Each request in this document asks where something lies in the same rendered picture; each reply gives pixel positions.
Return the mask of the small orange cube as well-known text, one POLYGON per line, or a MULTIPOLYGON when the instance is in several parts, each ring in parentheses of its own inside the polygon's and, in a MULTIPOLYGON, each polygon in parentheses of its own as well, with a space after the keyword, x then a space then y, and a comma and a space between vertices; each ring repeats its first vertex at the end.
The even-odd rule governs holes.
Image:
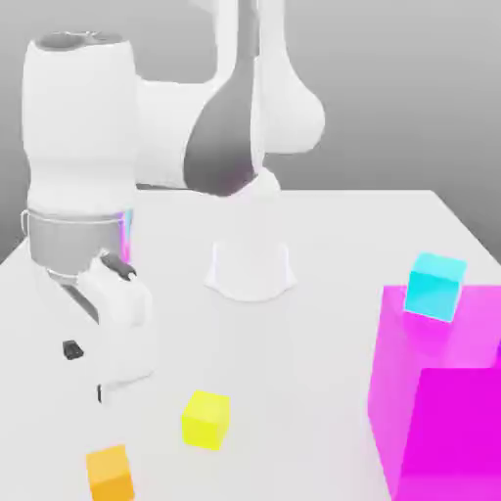
POLYGON ((132 475, 123 444, 87 454, 86 468, 93 501, 133 501, 132 475))

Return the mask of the small cyan cube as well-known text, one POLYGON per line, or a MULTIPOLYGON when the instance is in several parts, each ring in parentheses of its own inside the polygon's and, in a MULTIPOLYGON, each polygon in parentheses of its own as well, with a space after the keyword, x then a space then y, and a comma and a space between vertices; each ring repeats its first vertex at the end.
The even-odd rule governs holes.
POLYGON ((421 252, 410 271, 403 309, 450 323, 461 296, 467 262, 421 252))

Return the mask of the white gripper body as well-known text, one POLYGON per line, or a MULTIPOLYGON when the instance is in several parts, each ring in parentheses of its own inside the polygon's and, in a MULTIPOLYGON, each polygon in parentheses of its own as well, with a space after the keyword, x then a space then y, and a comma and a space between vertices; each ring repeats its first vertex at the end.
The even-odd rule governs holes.
POLYGON ((86 277, 83 291, 70 277, 45 279, 51 319, 63 340, 83 348, 96 385, 128 385, 155 372, 153 299, 137 276, 86 277))

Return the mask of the small yellow cube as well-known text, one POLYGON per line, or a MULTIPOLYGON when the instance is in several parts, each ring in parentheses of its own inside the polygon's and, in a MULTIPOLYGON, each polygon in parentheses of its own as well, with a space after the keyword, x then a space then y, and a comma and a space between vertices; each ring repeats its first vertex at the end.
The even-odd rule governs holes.
POLYGON ((230 424, 230 397, 196 390, 182 416, 183 441, 192 446, 219 450, 230 424))

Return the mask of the large magenta box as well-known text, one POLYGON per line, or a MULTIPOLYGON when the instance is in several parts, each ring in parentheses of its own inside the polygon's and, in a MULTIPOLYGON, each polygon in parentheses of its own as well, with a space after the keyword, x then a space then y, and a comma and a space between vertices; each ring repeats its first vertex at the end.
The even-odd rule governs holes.
POLYGON ((383 291, 368 416, 391 501, 501 501, 501 286, 463 289, 452 323, 383 291))

